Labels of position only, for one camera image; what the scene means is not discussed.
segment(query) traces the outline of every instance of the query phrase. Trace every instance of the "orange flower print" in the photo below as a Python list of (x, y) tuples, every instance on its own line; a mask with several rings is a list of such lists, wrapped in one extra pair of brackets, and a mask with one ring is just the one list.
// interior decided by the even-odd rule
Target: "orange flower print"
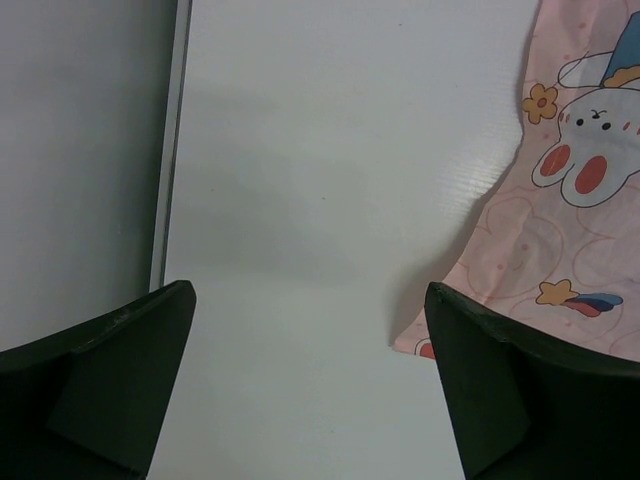
[(555, 87), (545, 88), (541, 83), (536, 83), (531, 87), (530, 97), (522, 102), (522, 109), (529, 114), (529, 122), (534, 125), (540, 123), (540, 119), (552, 119), (558, 113), (556, 99), (558, 89)]

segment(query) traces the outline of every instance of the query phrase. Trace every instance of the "yellow star print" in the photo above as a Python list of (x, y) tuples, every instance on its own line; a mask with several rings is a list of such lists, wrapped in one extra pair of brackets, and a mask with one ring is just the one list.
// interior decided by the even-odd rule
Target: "yellow star print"
[(542, 282), (540, 284), (540, 296), (536, 298), (538, 305), (562, 305), (567, 300), (580, 295), (571, 290), (571, 280), (564, 279), (558, 283)]

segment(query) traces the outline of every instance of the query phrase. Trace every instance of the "rabbit face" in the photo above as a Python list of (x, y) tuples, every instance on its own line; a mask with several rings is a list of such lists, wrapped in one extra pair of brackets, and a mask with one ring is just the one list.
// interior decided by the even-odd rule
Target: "rabbit face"
[(640, 171), (640, 92), (601, 88), (573, 101), (558, 116), (560, 140), (538, 161), (533, 183), (561, 182), (576, 207), (607, 201)]

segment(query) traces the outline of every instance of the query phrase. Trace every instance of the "rabbit ear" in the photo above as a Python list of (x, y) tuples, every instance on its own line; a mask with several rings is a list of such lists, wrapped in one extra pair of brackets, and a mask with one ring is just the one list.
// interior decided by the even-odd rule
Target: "rabbit ear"
[(633, 164), (616, 158), (617, 152), (611, 153), (580, 159), (567, 173), (562, 182), (562, 196), (568, 203), (585, 208), (599, 205), (618, 193), (627, 179), (637, 173)]
[(548, 187), (561, 181), (573, 166), (571, 148), (566, 143), (556, 143), (545, 152), (533, 169), (531, 180), (538, 187)]
[(558, 83), (565, 88), (599, 87), (612, 55), (600, 53), (567, 63), (558, 73)]

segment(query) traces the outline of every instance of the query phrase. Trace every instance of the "pink fabric pattern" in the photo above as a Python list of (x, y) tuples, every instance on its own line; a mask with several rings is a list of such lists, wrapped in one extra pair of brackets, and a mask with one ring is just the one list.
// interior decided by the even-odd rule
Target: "pink fabric pattern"
[[(640, 361), (640, 0), (543, 0), (521, 106), (517, 158), (444, 282)], [(424, 312), (394, 348), (433, 358)]]

